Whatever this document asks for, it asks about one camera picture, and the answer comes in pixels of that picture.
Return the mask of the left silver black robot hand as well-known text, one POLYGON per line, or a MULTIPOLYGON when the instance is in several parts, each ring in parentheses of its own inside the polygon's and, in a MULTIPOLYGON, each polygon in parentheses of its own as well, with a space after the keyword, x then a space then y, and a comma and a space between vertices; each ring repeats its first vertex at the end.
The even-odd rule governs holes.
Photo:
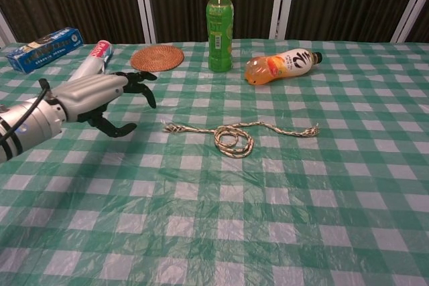
POLYGON ((151 108, 156 108, 153 92, 143 83, 154 81, 157 76, 149 72, 115 72, 94 74, 66 82, 52 90, 47 98, 49 104, 59 104, 64 110, 68 123, 87 122, 109 137, 124 137, 137 125, 128 123, 120 128, 104 118, 108 104, 122 94, 142 94, 151 108))

